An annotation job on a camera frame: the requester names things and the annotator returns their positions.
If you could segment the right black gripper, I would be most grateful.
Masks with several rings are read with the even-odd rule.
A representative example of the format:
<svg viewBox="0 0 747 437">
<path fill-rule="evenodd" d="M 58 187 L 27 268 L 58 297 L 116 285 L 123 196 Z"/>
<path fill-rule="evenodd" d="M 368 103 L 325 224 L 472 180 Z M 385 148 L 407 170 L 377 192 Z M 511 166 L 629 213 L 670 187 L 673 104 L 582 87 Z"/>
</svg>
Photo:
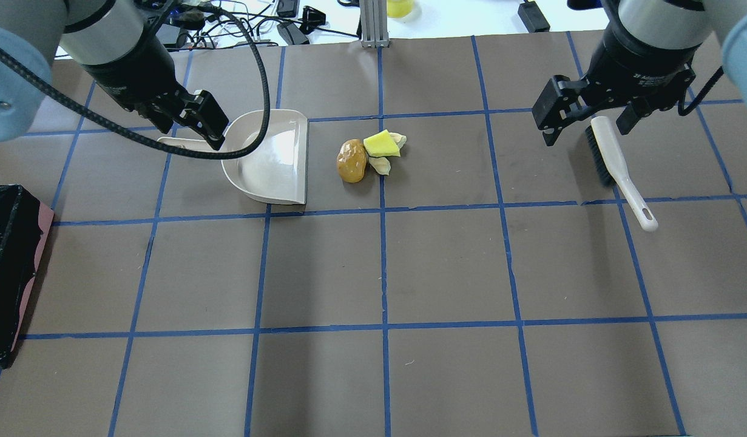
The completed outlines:
<svg viewBox="0 0 747 437">
<path fill-rule="evenodd" d="M 615 126 L 621 135 L 628 135 L 654 110 L 672 108 L 695 78 L 691 66 L 695 53 L 696 47 L 650 46 L 619 27 L 608 27 L 583 80 L 554 75 L 532 106 L 546 146 L 556 144 L 562 130 L 584 121 L 589 112 L 624 107 Z"/>
</svg>

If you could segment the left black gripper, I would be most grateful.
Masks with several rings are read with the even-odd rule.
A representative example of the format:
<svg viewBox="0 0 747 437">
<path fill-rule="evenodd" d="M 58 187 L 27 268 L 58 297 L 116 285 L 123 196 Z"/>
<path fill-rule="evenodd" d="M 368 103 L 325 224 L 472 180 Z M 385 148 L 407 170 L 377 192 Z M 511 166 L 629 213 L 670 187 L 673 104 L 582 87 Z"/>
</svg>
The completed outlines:
<svg viewBox="0 0 747 437">
<path fill-rule="evenodd" d="M 136 111 L 160 132 L 177 124 L 200 135 L 213 151 L 225 141 L 229 117 L 207 90 L 181 91 L 170 53 L 156 36 L 144 36 L 137 46 L 115 61 L 99 66 L 82 65 L 98 85 L 127 112 Z"/>
</svg>

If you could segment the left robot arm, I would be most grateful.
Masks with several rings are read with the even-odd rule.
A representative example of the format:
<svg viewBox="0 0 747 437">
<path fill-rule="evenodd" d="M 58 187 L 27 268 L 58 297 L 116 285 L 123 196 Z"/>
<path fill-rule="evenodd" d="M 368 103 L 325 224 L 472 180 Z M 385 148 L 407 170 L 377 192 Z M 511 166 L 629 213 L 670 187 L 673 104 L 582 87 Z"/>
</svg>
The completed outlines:
<svg viewBox="0 0 747 437">
<path fill-rule="evenodd" d="M 178 124 L 220 150 L 228 117 L 210 92 L 188 92 L 168 49 L 132 1 L 0 1 L 0 141 L 27 132 L 45 98 L 145 146 L 177 148 L 143 138 L 85 109 L 52 86 L 58 48 L 126 112 L 160 132 Z"/>
</svg>

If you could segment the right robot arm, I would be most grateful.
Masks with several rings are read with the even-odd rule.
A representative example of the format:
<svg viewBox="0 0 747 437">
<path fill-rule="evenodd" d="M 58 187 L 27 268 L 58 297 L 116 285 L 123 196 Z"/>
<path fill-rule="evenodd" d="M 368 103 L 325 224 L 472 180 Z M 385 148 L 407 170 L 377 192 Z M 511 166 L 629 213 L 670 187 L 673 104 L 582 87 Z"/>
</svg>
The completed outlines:
<svg viewBox="0 0 747 437">
<path fill-rule="evenodd" d="M 546 146 L 571 124 L 603 110 L 622 109 L 617 128 L 627 135 L 653 112 L 676 107 L 685 116 L 704 98 L 686 103 L 695 80 L 692 62 L 714 34 L 721 67 L 704 86 L 728 77 L 747 107 L 747 1 L 570 1 L 572 9 L 603 8 L 608 25 L 590 66 L 578 80 L 555 75 L 532 107 Z"/>
</svg>

